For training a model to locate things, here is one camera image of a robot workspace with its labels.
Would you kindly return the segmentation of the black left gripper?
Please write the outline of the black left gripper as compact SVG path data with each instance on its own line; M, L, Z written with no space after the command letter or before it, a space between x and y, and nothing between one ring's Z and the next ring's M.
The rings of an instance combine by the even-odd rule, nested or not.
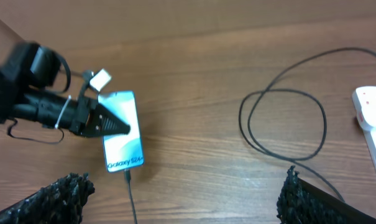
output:
M129 134L131 126L114 115L98 100L79 96L73 110L70 132L85 138Z

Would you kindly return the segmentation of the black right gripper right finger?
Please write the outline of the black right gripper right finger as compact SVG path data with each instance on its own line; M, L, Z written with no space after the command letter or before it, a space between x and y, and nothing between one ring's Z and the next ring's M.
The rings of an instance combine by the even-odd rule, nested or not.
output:
M287 170L277 200L277 218L283 224L376 224L361 212L298 177L295 166Z

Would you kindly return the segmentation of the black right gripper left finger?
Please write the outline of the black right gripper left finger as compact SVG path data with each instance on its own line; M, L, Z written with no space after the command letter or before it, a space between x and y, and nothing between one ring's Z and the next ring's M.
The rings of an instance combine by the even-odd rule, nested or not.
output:
M95 192L88 174L68 174L0 211L0 224L80 224L83 207Z

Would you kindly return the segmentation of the blue screen smartphone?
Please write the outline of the blue screen smartphone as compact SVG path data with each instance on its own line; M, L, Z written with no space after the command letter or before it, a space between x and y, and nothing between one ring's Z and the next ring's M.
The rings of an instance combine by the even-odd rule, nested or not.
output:
M130 126L127 134L103 136L106 170L119 172L144 164L135 94L133 91L117 91L98 96L99 103Z

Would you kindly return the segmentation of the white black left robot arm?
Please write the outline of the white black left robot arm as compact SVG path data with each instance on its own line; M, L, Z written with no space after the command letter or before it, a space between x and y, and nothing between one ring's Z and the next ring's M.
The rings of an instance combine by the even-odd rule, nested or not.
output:
M131 126L101 105L85 96L87 89L99 91L96 85L107 84L104 70L87 70L77 99L62 97L51 91L60 69L65 69L67 92L71 70L56 51L36 42L17 43L6 62L0 66L0 124L18 119L38 122L45 128L69 130L76 136L95 138L113 134L129 134Z

